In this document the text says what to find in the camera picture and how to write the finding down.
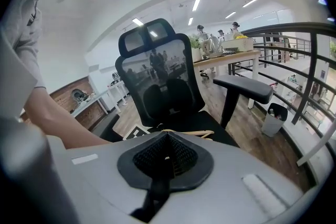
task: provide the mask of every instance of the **yellow item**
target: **yellow item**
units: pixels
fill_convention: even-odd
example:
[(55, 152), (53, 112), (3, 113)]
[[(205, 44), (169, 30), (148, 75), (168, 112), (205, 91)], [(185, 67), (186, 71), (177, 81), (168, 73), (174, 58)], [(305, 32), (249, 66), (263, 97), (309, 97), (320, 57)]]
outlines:
[(237, 36), (235, 39), (248, 38), (247, 36)]

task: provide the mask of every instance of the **trash bin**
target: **trash bin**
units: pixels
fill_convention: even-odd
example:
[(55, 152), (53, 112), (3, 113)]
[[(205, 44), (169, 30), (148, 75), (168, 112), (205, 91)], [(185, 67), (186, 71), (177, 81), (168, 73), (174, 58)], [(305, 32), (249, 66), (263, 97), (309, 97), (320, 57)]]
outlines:
[[(273, 110), (274, 116), (270, 115), (270, 111)], [(288, 110), (282, 105), (272, 103), (267, 111), (267, 115), (264, 121), (261, 131), (269, 137), (273, 137), (283, 126), (288, 116)]]

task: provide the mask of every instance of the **table leg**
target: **table leg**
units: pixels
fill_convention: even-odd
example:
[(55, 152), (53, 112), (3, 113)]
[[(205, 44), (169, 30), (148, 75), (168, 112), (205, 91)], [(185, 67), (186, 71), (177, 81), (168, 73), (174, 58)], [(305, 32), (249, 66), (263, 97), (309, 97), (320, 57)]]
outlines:
[[(253, 71), (252, 71), (252, 79), (258, 80), (258, 70), (259, 70), (259, 57), (256, 56), (256, 58), (253, 59)], [(248, 108), (252, 109), (254, 104), (254, 100), (250, 99), (248, 101)]]
[(236, 63), (231, 64), (231, 66), (232, 66), (232, 75), (233, 75), (233, 76), (236, 75), (236, 67), (235, 67), (235, 64), (236, 64)]
[(121, 87), (121, 92), (124, 96), (127, 96), (126, 90), (125, 90), (125, 84), (120, 85)]
[(218, 66), (217, 76), (225, 75), (225, 66)]
[(127, 105), (127, 102), (126, 102), (124, 96), (122, 95), (122, 93), (121, 93), (121, 91), (120, 91), (120, 89), (119, 89), (119, 86), (116, 86), (116, 90), (117, 90), (118, 94), (119, 94), (120, 97), (121, 97), (121, 100), (122, 100), (122, 102), (123, 102), (123, 105)]
[(107, 115), (108, 113), (107, 113), (106, 109), (104, 108), (103, 104), (100, 102), (99, 99), (97, 100), (97, 102), (100, 105), (101, 109), (103, 109), (104, 113)]
[(219, 66), (215, 66), (214, 69), (216, 68), (216, 75), (218, 76), (219, 75)]
[(113, 97), (112, 89), (110, 89), (110, 92), (108, 92), (108, 96), (111, 98), (111, 100), (112, 100), (112, 102), (113, 102), (113, 104), (114, 104), (114, 107), (116, 108), (116, 111), (117, 111), (118, 113), (120, 113), (121, 110), (120, 110), (120, 108), (118, 107), (118, 103), (116, 102), (116, 100), (115, 100), (114, 97)]
[(198, 88), (202, 85), (202, 77), (200, 73), (200, 68), (199, 67), (194, 67), (194, 72), (195, 72), (195, 77), (196, 77), (196, 82), (198, 85)]

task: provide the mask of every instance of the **black metal railing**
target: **black metal railing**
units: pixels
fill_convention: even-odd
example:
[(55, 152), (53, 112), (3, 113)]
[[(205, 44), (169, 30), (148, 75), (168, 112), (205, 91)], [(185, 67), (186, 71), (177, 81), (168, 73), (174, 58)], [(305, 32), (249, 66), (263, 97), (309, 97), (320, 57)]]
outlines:
[[(291, 37), (287, 35), (273, 35), (273, 34), (265, 34), (265, 33), (285, 33), (285, 32), (294, 32), (294, 33), (309, 33), (310, 34), (310, 40), (298, 38), (298, 37)], [(289, 109), (293, 110), (295, 112), (294, 117), (292, 119), (292, 123), (296, 124), (299, 119), (303, 119), (315, 132), (319, 137), (323, 137), (323, 133), (319, 130), (318, 126), (316, 126), (305, 114), (304, 110), (308, 104), (313, 106), (314, 108), (318, 109), (325, 117), (327, 117), (331, 122), (335, 120), (335, 115), (329, 110), (331, 103), (328, 105), (328, 109), (323, 107), (319, 102), (317, 102), (313, 97), (311, 96), (311, 91), (313, 88), (313, 84), (316, 82), (320, 85), (320, 87), (326, 88), (333, 94), (333, 98), (336, 95), (336, 89), (327, 83), (321, 81), (318, 78), (315, 78), (315, 71), (316, 71), (316, 65), (317, 60), (322, 60), (324, 62), (327, 62), (333, 66), (336, 66), (336, 61), (318, 54), (318, 44), (317, 44), (317, 35), (325, 35), (329, 37), (336, 38), (336, 27), (334, 25), (329, 24), (322, 24), (322, 23), (292, 23), (292, 24), (279, 24), (279, 25), (271, 25), (271, 26), (265, 26), (265, 27), (259, 27), (254, 28), (250, 30), (246, 30), (242, 32), (244, 35), (248, 37), (262, 37), (264, 42), (256, 42), (254, 43), (254, 48), (257, 50), (260, 50), (261, 52), (264, 52), (264, 55), (259, 58), (259, 61), (264, 65), (265, 68), (268, 66), (276, 66), (279, 68), (283, 68), (286, 70), (289, 70), (293, 73), (299, 74), (305, 78), (307, 78), (307, 84), (304, 92), (301, 92), (299, 89), (296, 89), (295, 87), (289, 85), (286, 82), (283, 82), (282, 80), (272, 77), (269, 74), (265, 74), (264, 72), (258, 72), (259, 75), (266, 77), (274, 82), (277, 82), (278, 84), (283, 85), (284, 87), (288, 88), (292, 92), (296, 93), (298, 96), (301, 97), (301, 101), (298, 105), (298, 107), (295, 107), (293, 103), (286, 100), (281, 95), (274, 93), (274, 96), (276, 96), (280, 101), (282, 101), (284, 104), (288, 106)], [(284, 42), (273, 42), (273, 41), (266, 41), (266, 38), (283, 38)], [(293, 42), (286, 42), (285, 39), (291, 39), (296, 40), (295, 43)], [(291, 48), (286, 47), (286, 44), (294, 44), (294, 46), (291, 45)], [(269, 50), (279, 50), (283, 51), (283, 54), (276, 54), (276, 55), (269, 55)], [(309, 65), (309, 71), (308, 73), (303, 72), (302, 70), (297, 70), (292, 67), (288, 67), (282, 63), (269, 61), (269, 57), (282, 55), (281, 61), (284, 61), (286, 63), (286, 55), (285, 53), (289, 52), (290, 54), (296, 54), (296, 57), (290, 57), (290, 61), (297, 61), (299, 60), (299, 55), (303, 57), (310, 57), (310, 65)], [(242, 76), (242, 74), (238, 73), (237, 71), (240, 69), (252, 71), (249, 67), (252, 66), (242, 66), (240, 65), (234, 65), (233, 74), (236, 74), (238, 76)], [(331, 148), (330, 144), (326, 144), (327, 149), (331, 153), (334, 161), (335, 161), (335, 152)]]

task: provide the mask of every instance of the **headrest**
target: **headrest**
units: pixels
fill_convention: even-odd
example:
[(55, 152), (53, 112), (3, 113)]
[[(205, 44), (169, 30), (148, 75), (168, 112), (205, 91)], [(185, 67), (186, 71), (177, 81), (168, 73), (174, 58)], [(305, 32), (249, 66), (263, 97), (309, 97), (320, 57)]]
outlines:
[(175, 39), (173, 27), (165, 19), (156, 19), (122, 34), (119, 52), (122, 57), (130, 58)]

